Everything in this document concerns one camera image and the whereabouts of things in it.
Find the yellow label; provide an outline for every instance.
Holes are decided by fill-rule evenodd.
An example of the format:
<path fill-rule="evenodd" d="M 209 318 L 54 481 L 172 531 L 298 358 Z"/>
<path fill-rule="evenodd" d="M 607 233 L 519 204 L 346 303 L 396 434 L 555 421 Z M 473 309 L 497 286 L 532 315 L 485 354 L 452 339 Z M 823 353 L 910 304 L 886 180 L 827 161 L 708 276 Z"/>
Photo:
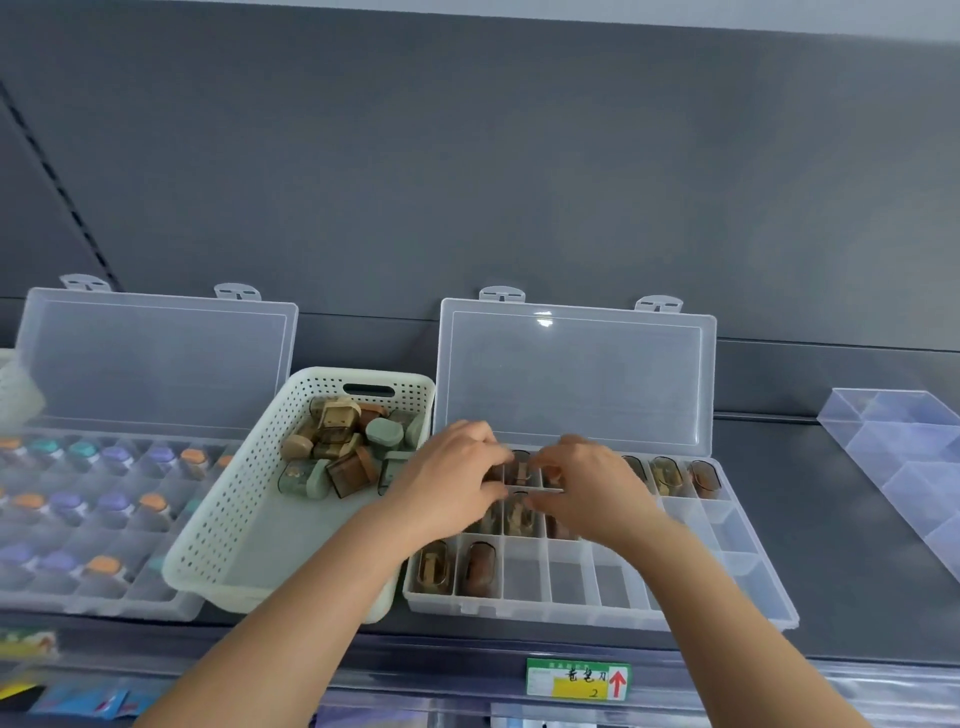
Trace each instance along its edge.
<path fill-rule="evenodd" d="M 553 697 L 565 697 L 570 700 L 606 700 L 607 683 L 601 680 L 570 680 L 566 677 L 553 679 Z"/>

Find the clear plastic tray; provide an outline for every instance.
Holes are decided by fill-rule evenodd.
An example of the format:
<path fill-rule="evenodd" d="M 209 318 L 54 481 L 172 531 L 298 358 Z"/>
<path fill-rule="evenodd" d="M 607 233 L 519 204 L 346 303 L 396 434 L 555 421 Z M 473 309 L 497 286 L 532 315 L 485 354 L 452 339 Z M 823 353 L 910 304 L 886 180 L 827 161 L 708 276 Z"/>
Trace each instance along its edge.
<path fill-rule="evenodd" d="M 716 499 L 697 497 L 685 474 L 675 496 L 657 496 L 659 507 L 704 542 L 771 622 L 796 627 L 797 611 L 723 468 L 709 457 L 715 346 L 712 316 L 446 299 L 434 430 L 459 419 L 486 420 L 500 442 L 528 452 L 576 432 L 639 458 L 648 483 L 653 457 L 668 456 L 684 472 L 693 460 L 709 462 L 723 486 Z M 403 586 L 410 608 L 669 629 L 640 575 L 615 553 L 547 538 L 542 517 L 532 538 L 502 534 L 449 540 L 458 570 L 452 595 L 418 591 L 420 556 L 411 559 Z M 459 591 L 466 549 L 477 540 L 496 548 L 490 598 Z"/>
<path fill-rule="evenodd" d="M 834 389 L 817 419 L 960 580 L 960 416 L 929 392 Z"/>

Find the white plastic basket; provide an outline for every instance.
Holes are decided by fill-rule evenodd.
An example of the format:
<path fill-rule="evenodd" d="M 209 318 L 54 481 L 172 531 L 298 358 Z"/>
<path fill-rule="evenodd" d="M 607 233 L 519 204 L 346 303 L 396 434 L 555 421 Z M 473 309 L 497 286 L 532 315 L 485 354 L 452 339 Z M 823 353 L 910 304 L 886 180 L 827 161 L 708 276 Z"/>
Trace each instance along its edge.
<path fill-rule="evenodd" d="M 384 396 L 357 389 L 387 387 Z M 376 489 L 320 501 L 282 495 L 280 443 L 303 421 L 314 397 L 349 395 L 389 409 L 422 412 L 418 447 L 430 435 L 434 383 L 426 376 L 362 369 L 304 369 L 287 380 L 224 473 L 184 528 L 163 564 L 174 589 L 194 592 L 229 612 L 247 614 L 262 602 L 365 504 Z M 365 623 L 382 619 L 393 603 L 399 569 L 384 586 Z"/>

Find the hand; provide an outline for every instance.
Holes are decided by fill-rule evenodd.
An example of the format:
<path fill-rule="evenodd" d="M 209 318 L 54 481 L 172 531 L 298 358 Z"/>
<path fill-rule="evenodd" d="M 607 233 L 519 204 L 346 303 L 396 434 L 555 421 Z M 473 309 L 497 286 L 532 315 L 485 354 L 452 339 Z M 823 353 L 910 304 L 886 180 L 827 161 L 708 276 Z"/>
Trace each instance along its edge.
<path fill-rule="evenodd" d="M 531 493 L 528 505 L 589 541 L 619 550 L 647 524 L 666 518 L 620 455 L 579 435 L 543 448 L 530 467 L 559 471 L 564 492 Z"/>
<path fill-rule="evenodd" d="M 460 533 L 507 496 L 503 483 L 483 482 L 494 465 L 514 454 L 498 445 L 487 423 L 466 420 L 435 435 L 391 484 L 382 502 L 414 529 L 414 550 Z"/>

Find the basket handle hole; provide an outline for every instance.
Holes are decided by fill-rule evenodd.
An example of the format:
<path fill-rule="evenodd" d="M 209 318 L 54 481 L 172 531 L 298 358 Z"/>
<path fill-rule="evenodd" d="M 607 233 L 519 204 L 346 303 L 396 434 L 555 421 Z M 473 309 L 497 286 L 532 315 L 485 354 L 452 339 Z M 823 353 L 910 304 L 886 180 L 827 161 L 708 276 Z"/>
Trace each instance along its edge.
<path fill-rule="evenodd" d="M 380 384 L 345 384 L 344 392 L 352 397 L 392 397 L 396 394 L 393 387 Z"/>

